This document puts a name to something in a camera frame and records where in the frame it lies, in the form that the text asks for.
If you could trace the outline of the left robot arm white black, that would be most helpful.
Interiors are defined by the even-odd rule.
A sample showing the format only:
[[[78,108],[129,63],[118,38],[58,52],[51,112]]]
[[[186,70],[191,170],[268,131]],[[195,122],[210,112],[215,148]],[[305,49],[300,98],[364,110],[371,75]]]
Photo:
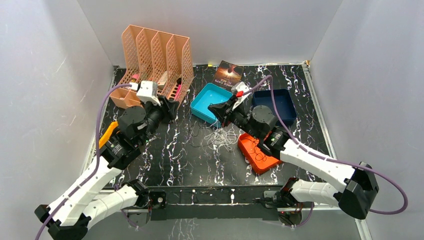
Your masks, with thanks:
[[[104,186],[125,170],[155,135],[160,124],[175,120],[180,103],[152,97],[125,109],[98,142],[96,159],[60,197],[34,213],[54,240],[81,240],[95,224],[127,207],[149,205],[150,190],[139,180],[126,182],[95,199]]]

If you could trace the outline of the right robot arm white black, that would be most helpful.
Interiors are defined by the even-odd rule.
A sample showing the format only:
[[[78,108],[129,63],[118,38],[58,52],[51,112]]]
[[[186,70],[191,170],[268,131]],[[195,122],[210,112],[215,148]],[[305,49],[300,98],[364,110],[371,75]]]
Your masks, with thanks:
[[[269,157],[298,166],[321,178],[322,182],[291,177],[280,192],[266,196],[264,205],[295,207],[297,204],[314,202],[339,207],[347,215],[364,220],[379,191],[375,175],[365,171],[368,164],[359,166],[330,162],[327,156],[320,158],[318,152],[301,143],[295,143],[278,121],[272,110],[265,105],[255,106],[250,114],[235,101],[210,104],[207,108],[220,122],[229,123],[258,140],[258,148]]]

